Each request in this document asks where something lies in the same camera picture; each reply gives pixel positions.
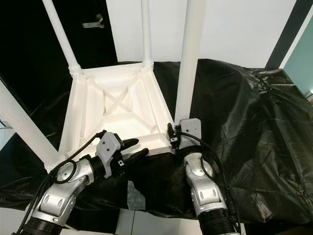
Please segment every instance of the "black tarp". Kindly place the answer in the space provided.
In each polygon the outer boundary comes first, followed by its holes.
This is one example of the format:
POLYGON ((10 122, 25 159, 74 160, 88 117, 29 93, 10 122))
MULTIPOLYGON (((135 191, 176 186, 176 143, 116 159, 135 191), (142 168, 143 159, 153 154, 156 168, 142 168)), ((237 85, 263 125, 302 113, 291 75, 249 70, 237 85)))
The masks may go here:
MULTIPOLYGON (((174 117, 179 63, 155 62, 154 73, 174 117)), ((32 115, 56 147, 69 81, 32 115)), ((313 108, 283 70, 199 60, 190 116, 202 120, 202 138, 221 159, 243 222, 313 222, 313 108)), ((24 208, 43 174, 40 160, 21 145, 14 136, 0 152, 2 207, 24 208)), ((194 217, 182 162, 176 156, 147 157, 127 175, 145 196, 147 211, 163 217, 194 217)), ((127 179, 104 181, 84 190, 77 208, 126 208, 127 179)), ((222 187, 218 171, 216 181, 222 187)))

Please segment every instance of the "wrinkled black plastic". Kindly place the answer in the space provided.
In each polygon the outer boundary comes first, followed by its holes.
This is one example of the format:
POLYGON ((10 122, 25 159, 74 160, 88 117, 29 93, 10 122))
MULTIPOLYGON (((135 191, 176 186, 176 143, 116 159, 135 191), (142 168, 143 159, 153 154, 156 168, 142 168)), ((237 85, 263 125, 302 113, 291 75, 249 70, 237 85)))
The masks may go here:
MULTIPOLYGON (((179 63, 155 63, 154 72, 174 116, 179 63)), ((61 136, 68 93, 64 97, 55 101, 65 108, 56 111, 46 106, 43 110, 46 116, 53 117, 48 123, 45 118, 38 121, 44 126, 45 135, 57 129, 55 136, 61 136), (61 121, 56 125, 54 119, 61 121)), ((199 60, 192 117, 202 120, 202 138, 222 161, 243 222, 313 222, 313 108, 283 70, 252 70, 199 60)), ((15 160, 6 162, 13 156, 6 148, 0 152, 0 206, 21 209, 39 184, 38 174, 43 166, 37 158, 25 158, 29 151, 15 150, 15 160), (26 162, 21 169, 17 165, 23 159, 26 162), (16 172, 3 167, 3 161, 16 172)), ((221 175, 216 171, 217 183, 223 190, 221 175)), ((178 157, 147 157, 126 176, 146 197, 146 210, 150 213, 195 218, 184 167, 178 157)), ((77 208, 126 208, 126 193, 125 176, 103 179, 81 193, 77 208)))

